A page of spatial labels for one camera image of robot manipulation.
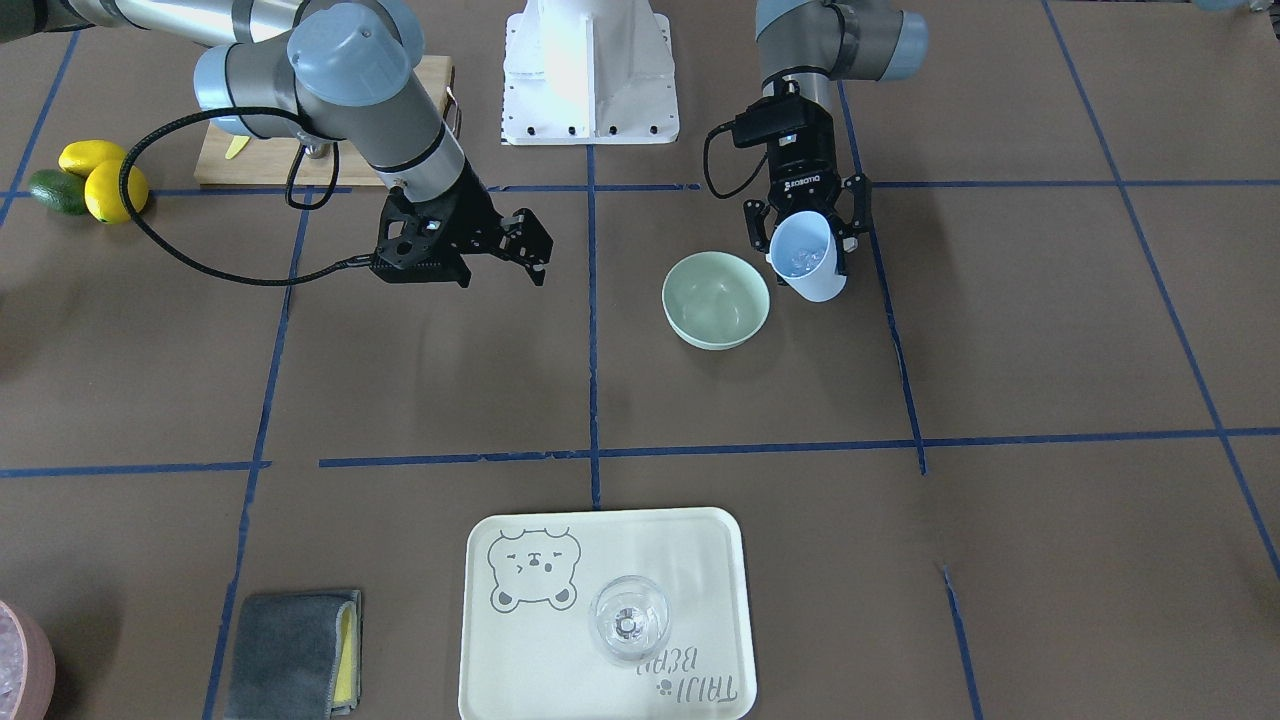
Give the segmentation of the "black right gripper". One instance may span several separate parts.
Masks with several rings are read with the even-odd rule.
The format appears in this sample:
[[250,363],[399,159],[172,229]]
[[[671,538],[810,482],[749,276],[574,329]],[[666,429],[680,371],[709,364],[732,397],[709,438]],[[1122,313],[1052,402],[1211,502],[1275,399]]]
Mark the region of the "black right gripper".
[[532,210],[521,208],[511,217],[498,213],[468,161],[442,201],[440,243],[447,263],[463,266],[463,255],[488,254],[521,265],[536,287],[544,286],[554,241]]

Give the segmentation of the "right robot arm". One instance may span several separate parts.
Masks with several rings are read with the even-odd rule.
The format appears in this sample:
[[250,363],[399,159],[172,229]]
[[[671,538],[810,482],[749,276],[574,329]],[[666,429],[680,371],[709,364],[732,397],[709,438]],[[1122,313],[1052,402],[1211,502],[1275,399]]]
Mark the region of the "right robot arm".
[[291,287],[367,268],[387,283],[467,287],[468,255],[520,265],[543,284],[553,241],[534,211],[498,213],[454,129],[416,69],[422,27],[402,1],[5,1],[3,41],[92,27],[133,27],[202,46],[200,110],[138,141],[108,182],[127,218],[174,259],[206,275],[141,215],[127,191],[138,156],[172,132],[207,120],[225,132],[292,138],[301,147],[351,143],[388,190],[370,254],[283,278]]

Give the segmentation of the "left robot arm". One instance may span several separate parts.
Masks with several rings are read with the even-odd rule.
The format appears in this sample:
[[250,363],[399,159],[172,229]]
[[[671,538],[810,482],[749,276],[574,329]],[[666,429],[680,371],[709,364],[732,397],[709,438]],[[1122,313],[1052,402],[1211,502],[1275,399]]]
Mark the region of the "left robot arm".
[[773,249],[783,220],[813,211],[835,237],[836,272],[868,233],[870,181],[838,169],[829,90],[836,81],[913,77],[929,46],[925,19],[890,1],[759,1],[762,96],[727,126],[736,149],[762,149],[765,197],[746,200],[748,241]]

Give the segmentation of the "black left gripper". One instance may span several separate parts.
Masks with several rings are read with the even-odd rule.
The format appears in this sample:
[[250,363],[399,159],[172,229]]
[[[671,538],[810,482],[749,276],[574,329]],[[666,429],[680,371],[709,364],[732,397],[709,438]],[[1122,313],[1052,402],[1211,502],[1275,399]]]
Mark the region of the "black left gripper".
[[836,273],[849,277],[851,255],[873,227],[870,181],[864,174],[838,173],[832,115],[800,94],[763,97],[733,118],[733,146],[765,149],[768,193],[744,204],[751,258],[765,277],[774,277],[765,237],[768,211],[776,213],[774,228],[797,211],[826,217],[833,232]]

